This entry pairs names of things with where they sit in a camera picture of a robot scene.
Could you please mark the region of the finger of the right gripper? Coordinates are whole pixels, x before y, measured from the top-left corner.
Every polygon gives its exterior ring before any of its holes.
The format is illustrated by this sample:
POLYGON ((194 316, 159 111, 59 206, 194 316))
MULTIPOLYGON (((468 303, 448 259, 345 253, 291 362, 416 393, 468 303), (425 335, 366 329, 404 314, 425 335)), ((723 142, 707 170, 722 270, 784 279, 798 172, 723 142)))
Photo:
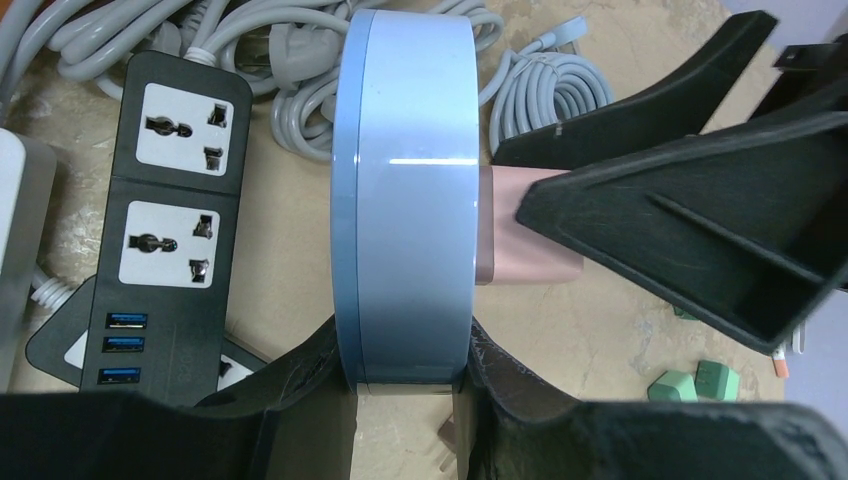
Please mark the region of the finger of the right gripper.
POLYGON ((661 81, 590 113, 509 139, 492 164, 575 170, 698 134, 777 24, 762 10, 734 14, 661 81))
POLYGON ((517 221, 768 353, 847 280, 847 115, 745 125, 531 186, 517 221))

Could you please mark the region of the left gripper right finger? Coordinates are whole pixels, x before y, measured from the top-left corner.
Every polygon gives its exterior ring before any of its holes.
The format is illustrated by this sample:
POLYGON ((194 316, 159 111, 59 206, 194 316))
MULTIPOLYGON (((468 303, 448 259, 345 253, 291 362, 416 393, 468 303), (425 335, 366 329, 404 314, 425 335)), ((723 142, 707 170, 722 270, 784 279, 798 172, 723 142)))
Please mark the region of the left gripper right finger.
POLYGON ((847 445, 787 403, 581 401, 471 328, 453 396, 462 479, 843 479, 847 445))

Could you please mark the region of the pink plug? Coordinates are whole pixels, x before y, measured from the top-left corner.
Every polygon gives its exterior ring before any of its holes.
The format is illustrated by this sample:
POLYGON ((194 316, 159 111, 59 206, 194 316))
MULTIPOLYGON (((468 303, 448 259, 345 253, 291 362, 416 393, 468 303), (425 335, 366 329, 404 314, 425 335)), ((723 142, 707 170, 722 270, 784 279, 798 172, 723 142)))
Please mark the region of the pink plug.
POLYGON ((450 414, 438 427, 439 447, 437 453, 438 469, 451 478, 457 476, 457 433, 454 415, 450 414))
POLYGON ((479 177, 476 283, 561 284, 577 279, 584 258, 519 224, 515 215, 530 186, 561 170, 482 166, 479 177))

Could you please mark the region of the white power strip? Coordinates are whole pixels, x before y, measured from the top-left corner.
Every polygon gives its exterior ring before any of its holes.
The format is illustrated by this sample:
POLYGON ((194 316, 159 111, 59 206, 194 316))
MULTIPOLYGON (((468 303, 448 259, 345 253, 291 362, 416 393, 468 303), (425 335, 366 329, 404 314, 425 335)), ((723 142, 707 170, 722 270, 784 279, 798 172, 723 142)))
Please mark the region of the white power strip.
POLYGON ((10 385, 54 183, 46 144, 1 130, 1 391, 10 385))

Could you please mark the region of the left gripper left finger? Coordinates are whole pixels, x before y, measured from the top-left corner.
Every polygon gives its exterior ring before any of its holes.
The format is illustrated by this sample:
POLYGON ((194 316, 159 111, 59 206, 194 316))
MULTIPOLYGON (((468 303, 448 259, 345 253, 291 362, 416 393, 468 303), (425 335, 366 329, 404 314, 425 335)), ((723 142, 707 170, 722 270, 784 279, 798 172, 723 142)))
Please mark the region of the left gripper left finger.
POLYGON ((333 321, 193 407, 129 391, 1 399, 5 479, 346 479, 357 400, 333 321))

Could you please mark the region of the green plug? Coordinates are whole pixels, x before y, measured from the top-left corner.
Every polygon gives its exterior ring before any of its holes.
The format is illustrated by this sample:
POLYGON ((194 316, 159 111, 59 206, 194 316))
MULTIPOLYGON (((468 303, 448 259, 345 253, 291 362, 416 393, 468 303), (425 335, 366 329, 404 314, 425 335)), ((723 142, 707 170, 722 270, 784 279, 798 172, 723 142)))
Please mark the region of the green plug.
POLYGON ((674 315, 676 317, 680 318, 680 319, 688 320, 688 321, 697 321, 697 318, 695 318, 694 316, 692 316, 690 313, 686 312, 685 310, 679 308, 678 306, 672 306, 672 310, 673 310, 674 315))
POLYGON ((701 360, 695 375, 695 390, 699 397, 721 402, 735 402, 739 393, 739 374, 719 362, 701 360))
POLYGON ((697 402, 694 377, 690 373, 668 370, 647 389, 650 401, 697 402))

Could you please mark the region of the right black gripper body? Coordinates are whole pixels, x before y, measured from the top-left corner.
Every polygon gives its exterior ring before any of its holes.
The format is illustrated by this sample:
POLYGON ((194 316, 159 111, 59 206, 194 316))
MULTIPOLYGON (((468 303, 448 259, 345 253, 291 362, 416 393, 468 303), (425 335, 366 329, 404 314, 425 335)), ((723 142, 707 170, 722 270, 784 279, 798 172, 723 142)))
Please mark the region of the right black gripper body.
MULTIPOLYGON (((847 108, 847 45, 844 42, 788 47, 777 62, 782 74, 760 106, 808 101, 817 115, 847 108)), ((774 227, 788 246, 779 262, 763 266, 754 292, 821 292, 821 281, 800 265, 785 271, 801 254, 822 265, 826 256, 847 249, 847 129, 819 131, 748 153, 751 214, 774 227)))

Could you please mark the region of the round blue power hub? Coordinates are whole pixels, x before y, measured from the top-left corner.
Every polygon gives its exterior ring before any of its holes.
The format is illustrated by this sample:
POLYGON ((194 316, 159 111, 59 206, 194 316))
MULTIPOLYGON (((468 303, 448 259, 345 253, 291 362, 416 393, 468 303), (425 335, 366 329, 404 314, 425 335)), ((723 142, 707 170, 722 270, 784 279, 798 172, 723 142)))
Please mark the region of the round blue power hub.
POLYGON ((335 323, 354 393, 448 393, 461 380, 479 164, 470 21, 357 12, 340 67, 330 192, 335 323))

